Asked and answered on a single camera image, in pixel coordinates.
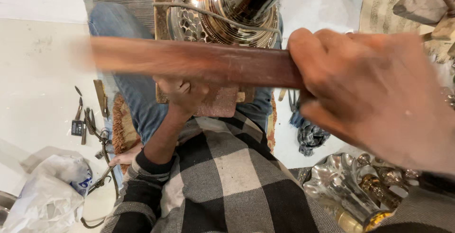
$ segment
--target rope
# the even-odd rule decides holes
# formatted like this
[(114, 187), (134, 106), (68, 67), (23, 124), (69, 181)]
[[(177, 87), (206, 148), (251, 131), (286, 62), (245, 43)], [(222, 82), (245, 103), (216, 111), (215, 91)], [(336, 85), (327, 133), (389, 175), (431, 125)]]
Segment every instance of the rope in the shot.
[(183, 8), (186, 8), (186, 9), (191, 9), (193, 11), (196, 11), (198, 13), (201, 13), (201, 14), (206, 14), (208, 16), (211, 16), (213, 18), (217, 18), (217, 19), (220, 19), (222, 21), (225, 21), (227, 22), (228, 24), (231, 24), (231, 25), (234, 25), (236, 27), (240, 27), (240, 28), (243, 28), (243, 29), (246, 29), (246, 30), (254, 30), (254, 31), (268, 31), (268, 32), (275, 32), (276, 34), (278, 34), (278, 37), (279, 37), (279, 40), (280, 42), (282, 42), (282, 35), (281, 35), (281, 31), (277, 28), (268, 28), (268, 27), (251, 27), (251, 26), (247, 26), (247, 25), (244, 25), (244, 24), (241, 24), (241, 23), (238, 23), (238, 22), (235, 22), (235, 21), (232, 21), (230, 19), (227, 19), (219, 14), (216, 14), (214, 12), (210, 12), (208, 10), (204, 10), (204, 9), (201, 9), (201, 8), (197, 8), (195, 6), (192, 6), (190, 4), (186, 4), (186, 3), (172, 3), (172, 2), (154, 2), (154, 3), (151, 3), (153, 6), (169, 6), (169, 7), (183, 7)]
[[(90, 115), (89, 115), (89, 113), (87, 111), (84, 111), (84, 114), (85, 114), (84, 120), (86, 122), (86, 125), (87, 125), (88, 128), (90, 128), (91, 131), (93, 131), (95, 133), (95, 136), (98, 137), (99, 141), (101, 142), (101, 145), (103, 146), (103, 151), (102, 152), (103, 152), (103, 155), (104, 155), (104, 159), (106, 160), (106, 163), (109, 164), (110, 159), (109, 159), (109, 156), (108, 156), (107, 150), (106, 150), (107, 138), (101, 137), (96, 132), (96, 129), (93, 127), (93, 125), (87, 124), (87, 122), (89, 122), (88, 119), (89, 119)], [(104, 173), (103, 177), (101, 177), (99, 179), (99, 181), (96, 182), (96, 184), (90, 190), (88, 190), (88, 194), (87, 195), (92, 193), (97, 188), (104, 186), (104, 181), (105, 181), (106, 177), (108, 176), (109, 173), (111, 173), (112, 180), (114, 181), (114, 188), (115, 188), (115, 195), (116, 195), (115, 199), (117, 200), (118, 199), (118, 185), (117, 185), (117, 179), (115, 178), (113, 169), (114, 169), (114, 166), (110, 166), (107, 169), (107, 171)], [(94, 226), (89, 226), (83, 217), (81, 218), (81, 222), (84, 225), (84, 227), (91, 229), (91, 228), (96, 228), (96, 227), (100, 226), (101, 224), (103, 224), (104, 223), (104, 219), (100, 223), (98, 223), (98, 224), (96, 224)]]

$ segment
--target bare foot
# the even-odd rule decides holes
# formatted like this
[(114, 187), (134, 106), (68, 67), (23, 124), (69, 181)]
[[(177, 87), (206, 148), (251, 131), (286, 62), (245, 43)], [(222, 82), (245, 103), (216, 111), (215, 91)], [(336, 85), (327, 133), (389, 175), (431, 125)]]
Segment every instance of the bare foot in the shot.
[(116, 155), (111, 162), (109, 162), (109, 166), (116, 166), (116, 165), (131, 165), (133, 159), (136, 157), (137, 154), (144, 148), (144, 144), (140, 142), (130, 150), (125, 153)]

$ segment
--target hand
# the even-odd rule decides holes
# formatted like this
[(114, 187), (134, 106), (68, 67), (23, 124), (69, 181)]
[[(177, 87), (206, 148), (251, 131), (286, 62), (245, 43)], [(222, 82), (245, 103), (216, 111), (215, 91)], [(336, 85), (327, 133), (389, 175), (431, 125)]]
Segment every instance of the hand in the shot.
[(109, 162), (109, 166), (116, 166), (116, 165), (131, 165), (133, 163), (133, 159), (136, 157), (137, 154), (144, 148), (144, 144), (140, 142), (133, 148), (129, 149), (127, 152), (118, 154)]
[(197, 112), (209, 88), (207, 84), (154, 76), (153, 79), (169, 98), (169, 110), (190, 118)]
[(288, 50), (308, 89), (305, 118), (394, 164), (455, 172), (455, 113), (419, 36), (302, 28)]

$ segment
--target brown rug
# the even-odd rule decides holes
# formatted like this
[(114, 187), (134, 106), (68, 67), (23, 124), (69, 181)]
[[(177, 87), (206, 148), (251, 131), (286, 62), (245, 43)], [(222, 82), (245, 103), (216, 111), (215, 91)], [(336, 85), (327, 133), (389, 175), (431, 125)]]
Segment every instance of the brown rug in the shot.
[[(117, 95), (112, 108), (112, 145), (116, 155), (122, 154), (141, 142), (133, 126), (130, 109), (121, 95)], [(123, 174), (130, 165), (120, 165)]]
[[(277, 107), (275, 98), (272, 93), (272, 108), (273, 113), (268, 118), (267, 126), (267, 141), (268, 146), (273, 154), (275, 147), (275, 123), (277, 121)], [(141, 142), (139, 134), (134, 129), (131, 119), (130, 109), (121, 95), (117, 95), (114, 100), (114, 107), (112, 108), (112, 145), (114, 146), (114, 153), (116, 155), (122, 154), (129, 149), (133, 148)], [(122, 172), (127, 172), (129, 165), (121, 165)]]

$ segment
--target knee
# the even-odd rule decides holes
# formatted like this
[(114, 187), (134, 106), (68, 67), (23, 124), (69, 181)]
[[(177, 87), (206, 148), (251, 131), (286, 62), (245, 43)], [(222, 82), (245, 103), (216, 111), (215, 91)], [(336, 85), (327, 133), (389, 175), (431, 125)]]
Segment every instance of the knee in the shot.
[(96, 3), (88, 25), (93, 36), (153, 38), (126, 7), (117, 3)]
[(122, 14), (128, 14), (128, 9), (123, 5), (113, 2), (98, 2), (90, 13), (90, 21)]

